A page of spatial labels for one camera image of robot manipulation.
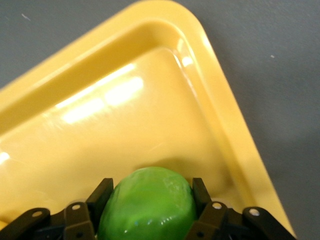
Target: gray background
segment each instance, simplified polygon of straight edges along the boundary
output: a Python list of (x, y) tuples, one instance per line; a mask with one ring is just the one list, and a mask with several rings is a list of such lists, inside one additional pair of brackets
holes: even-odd
[[(132, 2), (0, 0), (0, 87)], [(318, 239), (320, 1), (178, 2), (206, 30), (298, 238)]]

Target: yellow tray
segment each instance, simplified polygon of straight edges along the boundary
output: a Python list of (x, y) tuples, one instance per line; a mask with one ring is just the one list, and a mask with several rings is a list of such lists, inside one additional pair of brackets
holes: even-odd
[(172, 1), (131, 5), (0, 92), (0, 221), (162, 166), (292, 229), (208, 38)]

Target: green ball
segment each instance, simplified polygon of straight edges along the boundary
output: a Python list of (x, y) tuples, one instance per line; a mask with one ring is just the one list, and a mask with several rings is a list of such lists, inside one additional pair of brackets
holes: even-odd
[(197, 219), (192, 189), (180, 174), (146, 167), (124, 178), (107, 202), (98, 240), (183, 240)]

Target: gray table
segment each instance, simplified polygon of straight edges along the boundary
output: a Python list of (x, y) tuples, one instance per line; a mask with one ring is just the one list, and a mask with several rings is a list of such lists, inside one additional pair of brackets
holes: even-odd
[[(134, 0), (1, 0), (0, 87)], [(320, 2), (180, 0), (200, 20), (301, 240), (320, 237)]]

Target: screw head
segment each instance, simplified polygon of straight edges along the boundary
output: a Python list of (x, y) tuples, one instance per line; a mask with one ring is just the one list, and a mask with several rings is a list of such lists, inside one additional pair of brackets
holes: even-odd
[(255, 208), (251, 208), (251, 209), (249, 210), (249, 213), (250, 213), (252, 216), (255, 216), (255, 217), (260, 216), (260, 212), (259, 212), (257, 209), (255, 209)]
[(79, 204), (75, 204), (72, 206), (72, 210), (78, 210), (81, 206)]
[(222, 205), (219, 202), (214, 202), (212, 207), (217, 210), (222, 209)]
[(42, 215), (42, 211), (35, 211), (35, 212), (32, 214), (32, 217), (33, 217), (33, 218), (36, 218), (36, 217), (39, 217), (40, 215)]

